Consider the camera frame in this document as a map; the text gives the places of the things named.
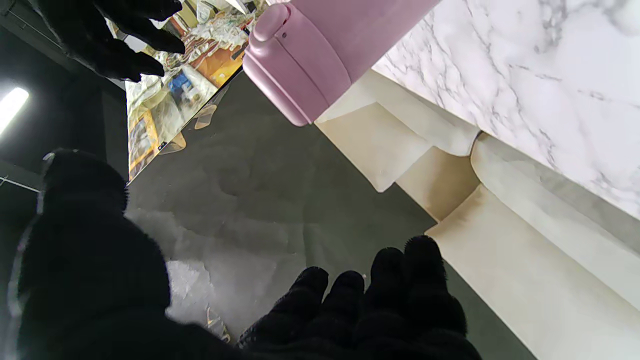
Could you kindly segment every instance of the marble countertop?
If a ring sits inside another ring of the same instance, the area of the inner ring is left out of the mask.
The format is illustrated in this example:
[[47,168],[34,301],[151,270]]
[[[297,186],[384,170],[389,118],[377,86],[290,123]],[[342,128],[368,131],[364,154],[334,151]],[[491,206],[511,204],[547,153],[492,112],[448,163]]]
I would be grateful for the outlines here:
[[640,218],[640,0],[443,0],[374,70]]

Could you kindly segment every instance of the gray floor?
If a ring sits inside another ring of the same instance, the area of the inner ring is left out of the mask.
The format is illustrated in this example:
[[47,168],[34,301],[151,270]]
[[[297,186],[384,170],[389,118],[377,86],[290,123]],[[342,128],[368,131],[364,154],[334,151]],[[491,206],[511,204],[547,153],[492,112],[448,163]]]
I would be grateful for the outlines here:
[[[169,260],[180,320],[204,323],[210,307],[236,338],[306,266],[368,275],[377,251],[434,225],[397,186],[376,193],[317,128],[290,125],[244,75],[209,127],[183,134],[183,151],[130,185],[128,211]],[[485,359],[533,359],[451,269],[449,283]]]

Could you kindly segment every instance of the fluorescent light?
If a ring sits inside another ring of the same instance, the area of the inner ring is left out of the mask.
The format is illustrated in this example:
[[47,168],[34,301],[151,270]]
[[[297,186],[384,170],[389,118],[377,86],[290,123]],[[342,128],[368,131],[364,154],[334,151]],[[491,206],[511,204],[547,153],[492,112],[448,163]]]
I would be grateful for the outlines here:
[[0,101],[0,134],[18,114],[29,98],[29,92],[22,88],[15,88]]

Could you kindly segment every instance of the gloved hand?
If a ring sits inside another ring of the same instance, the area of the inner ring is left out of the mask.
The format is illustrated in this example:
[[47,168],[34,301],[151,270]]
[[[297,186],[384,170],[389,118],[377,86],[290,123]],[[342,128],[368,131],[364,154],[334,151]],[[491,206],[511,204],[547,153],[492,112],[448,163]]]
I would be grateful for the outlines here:
[[238,347],[277,359],[480,359],[428,236],[409,240],[404,254],[378,252],[364,294],[362,276],[345,272],[323,302],[327,278],[321,268],[304,270]]
[[184,54],[182,41],[157,29],[149,19],[162,21],[182,9],[178,0],[29,0],[58,38],[63,50],[96,73],[115,79],[140,81],[140,74],[164,75],[163,66],[144,53],[135,53],[113,38],[103,17],[123,32],[156,50]]

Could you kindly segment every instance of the pink water bottle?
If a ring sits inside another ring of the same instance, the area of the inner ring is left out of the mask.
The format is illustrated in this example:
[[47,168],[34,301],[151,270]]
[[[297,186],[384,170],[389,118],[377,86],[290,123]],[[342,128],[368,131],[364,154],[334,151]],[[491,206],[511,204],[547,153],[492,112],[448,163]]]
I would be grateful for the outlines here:
[[293,124],[311,124],[438,1],[274,4],[250,35],[244,71]]

